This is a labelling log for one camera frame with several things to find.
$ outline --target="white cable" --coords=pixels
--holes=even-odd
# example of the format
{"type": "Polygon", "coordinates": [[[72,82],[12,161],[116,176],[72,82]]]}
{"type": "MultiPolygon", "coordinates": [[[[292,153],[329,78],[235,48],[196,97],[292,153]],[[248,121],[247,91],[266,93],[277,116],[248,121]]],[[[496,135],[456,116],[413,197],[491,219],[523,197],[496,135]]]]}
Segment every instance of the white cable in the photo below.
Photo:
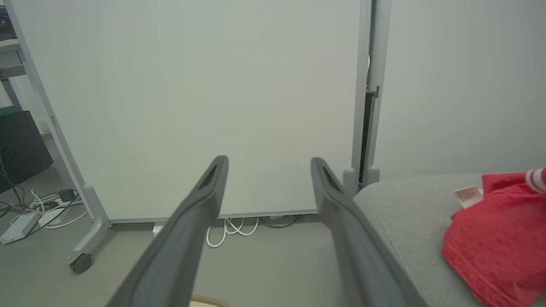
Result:
{"type": "Polygon", "coordinates": [[[17,214],[16,217],[13,218],[13,220],[11,220],[11,222],[9,222],[10,225],[13,225],[13,223],[15,223],[15,220],[17,220],[17,218],[21,216],[20,214],[17,214]]]}
{"type": "Polygon", "coordinates": [[[52,200],[56,200],[59,198],[59,194],[53,194],[53,195],[44,196],[42,198],[38,198],[37,193],[33,192],[33,190],[31,190],[31,193],[32,195],[34,195],[35,199],[28,205],[28,211],[39,213],[39,214],[43,214],[43,212],[34,210],[34,208],[36,208],[39,205],[43,205],[43,202],[50,202],[52,200]]]}
{"type": "Polygon", "coordinates": [[[253,229],[251,232],[249,232],[249,233],[244,233],[244,232],[242,232],[242,231],[240,230],[241,227],[242,227],[242,223],[245,221],[245,219],[242,219],[242,221],[241,221],[241,226],[240,226],[238,229],[235,228],[235,226],[233,225],[231,219],[226,219],[226,220],[227,220],[228,223],[235,229],[235,231],[237,231],[237,233],[239,233],[240,235],[244,235],[245,237],[248,237],[249,235],[253,234],[253,233],[256,231],[256,229],[258,228],[258,223],[259,223],[259,221],[260,221],[260,218],[259,218],[259,217],[256,217],[256,225],[254,225],[254,229],[253,229]]]}
{"type": "Polygon", "coordinates": [[[65,202],[65,203],[63,203],[61,205],[58,205],[57,207],[53,207],[53,208],[47,210],[46,212],[41,212],[41,211],[32,210],[32,209],[28,209],[28,211],[34,212],[34,213],[37,213],[37,214],[46,214],[46,213],[52,212],[52,211],[60,209],[60,208],[66,208],[66,207],[68,207],[68,205],[73,206],[73,205],[79,205],[79,204],[83,204],[83,203],[84,203],[83,200],[79,200],[77,202],[65,202]]]}
{"type": "Polygon", "coordinates": [[[21,209],[17,208],[16,206],[14,206],[12,204],[6,204],[6,205],[12,207],[13,209],[15,209],[17,211],[21,211],[21,209]]]}
{"type": "Polygon", "coordinates": [[[64,227],[64,226],[66,226],[66,225],[70,225],[70,224],[74,223],[75,221],[77,221],[77,220],[81,219],[82,217],[84,217],[86,214],[87,214],[87,211],[84,212],[82,215],[78,216],[77,218],[71,220],[71,221],[68,222],[68,223],[64,223],[64,224],[58,225],[58,226],[46,226],[45,228],[47,228],[47,229],[57,229],[57,228],[64,227]]]}
{"type": "Polygon", "coordinates": [[[228,222],[227,222],[226,220],[224,220],[224,236],[222,237],[222,240],[221,240],[220,243],[218,243],[218,244],[212,244],[212,243],[210,243],[210,240],[209,240],[210,227],[211,227],[211,226],[209,226],[209,229],[206,230],[206,243],[207,243],[210,247],[219,247],[220,245],[222,245],[222,243],[224,243],[225,234],[228,232],[228,222]]]}
{"type": "Polygon", "coordinates": [[[42,211],[27,208],[26,213],[28,213],[28,212],[34,212],[34,213],[37,213],[37,214],[44,214],[42,211]]]}
{"type": "Polygon", "coordinates": [[[44,214],[45,213],[45,207],[44,207],[44,203],[41,201],[41,199],[38,197],[38,194],[34,191],[34,189],[31,189],[31,194],[36,197],[36,200],[39,201],[40,203],[40,206],[41,206],[41,213],[44,214]]]}
{"type": "Polygon", "coordinates": [[[224,235],[222,236],[222,240],[218,244],[210,243],[209,234],[210,234],[210,228],[212,227],[212,226],[210,226],[209,229],[207,229],[207,231],[206,231],[206,243],[210,247],[219,247],[220,245],[222,245],[224,243],[226,234],[239,233],[240,235],[244,235],[245,237],[248,237],[249,235],[253,234],[256,231],[256,229],[258,228],[258,223],[260,222],[260,218],[259,217],[256,218],[256,225],[254,225],[254,229],[249,233],[244,233],[244,232],[241,231],[241,228],[242,228],[242,225],[243,225],[244,221],[245,221],[245,219],[242,219],[241,220],[241,225],[239,225],[239,227],[235,227],[235,225],[233,225],[231,219],[224,219],[224,235]],[[229,231],[229,226],[233,227],[233,229],[235,231],[233,231],[233,232],[229,231]]]}
{"type": "Polygon", "coordinates": [[[240,230],[241,230],[242,225],[243,225],[243,223],[245,222],[245,218],[244,218],[244,217],[242,218],[241,225],[239,226],[239,228],[235,228],[235,226],[233,226],[233,224],[231,223],[231,219],[229,219],[229,221],[230,221],[229,223],[232,225],[232,227],[235,229],[235,231],[233,231],[233,232],[229,231],[229,225],[228,225],[228,227],[226,228],[225,232],[227,232],[228,234],[236,234],[237,231],[240,231],[240,230]]]}

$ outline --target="red cloth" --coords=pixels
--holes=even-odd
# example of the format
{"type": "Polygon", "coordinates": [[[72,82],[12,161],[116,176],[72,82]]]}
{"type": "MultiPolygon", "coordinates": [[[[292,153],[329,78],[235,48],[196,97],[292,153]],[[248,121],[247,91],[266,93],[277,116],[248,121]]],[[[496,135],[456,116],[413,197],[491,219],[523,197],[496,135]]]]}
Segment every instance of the red cloth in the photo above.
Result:
{"type": "Polygon", "coordinates": [[[546,170],[482,181],[484,199],[452,216],[442,255],[487,306],[529,306],[546,290],[546,170]]]}

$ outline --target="white label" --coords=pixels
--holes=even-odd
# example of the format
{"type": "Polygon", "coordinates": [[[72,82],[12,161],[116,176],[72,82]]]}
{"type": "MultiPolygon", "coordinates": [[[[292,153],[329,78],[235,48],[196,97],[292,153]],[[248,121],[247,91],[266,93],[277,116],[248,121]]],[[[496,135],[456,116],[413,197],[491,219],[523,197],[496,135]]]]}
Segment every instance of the white label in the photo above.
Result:
{"type": "Polygon", "coordinates": [[[455,193],[455,196],[457,196],[459,203],[461,203],[461,206],[465,209],[471,207],[472,205],[480,202],[483,199],[483,196],[480,193],[478,186],[464,187],[456,190],[453,193],[455,193]]]}

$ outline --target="gray upholstered sofa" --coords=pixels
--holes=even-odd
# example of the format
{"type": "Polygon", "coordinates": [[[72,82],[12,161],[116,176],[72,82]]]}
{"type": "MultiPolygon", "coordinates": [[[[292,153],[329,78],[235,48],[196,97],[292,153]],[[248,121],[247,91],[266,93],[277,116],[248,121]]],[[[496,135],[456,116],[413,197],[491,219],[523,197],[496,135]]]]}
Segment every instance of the gray upholstered sofa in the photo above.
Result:
{"type": "MultiPolygon", "coordinates": [[[[480,175],[424,176],[381,181],[355,197],[429,306],[483,306],[440,254],[459,188],[482,185],[480,175]]],[[[533,305],[546,306],[543,294],[533,305]]]]}

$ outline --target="power strip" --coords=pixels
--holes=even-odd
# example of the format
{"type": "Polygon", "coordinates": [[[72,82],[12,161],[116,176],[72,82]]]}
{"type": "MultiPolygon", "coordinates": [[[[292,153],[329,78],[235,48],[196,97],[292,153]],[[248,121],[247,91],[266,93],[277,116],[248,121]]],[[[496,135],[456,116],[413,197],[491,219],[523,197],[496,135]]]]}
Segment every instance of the power strip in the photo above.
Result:
{"type": "Polygon", "coordinates": [[[70,210],[68,208],[58,208],[41,216],[38,220],[38,225],[44,227],[46,225],[57,225],[64,220],[70,210]]]}
{"type": "Polygon", "coordinates": [[[6,245],[27,236],[28,232],[34,227],[40,215],[34,212],[25,213],[17,218],[13,225],[0,237],[0,243],[6,245]]]}

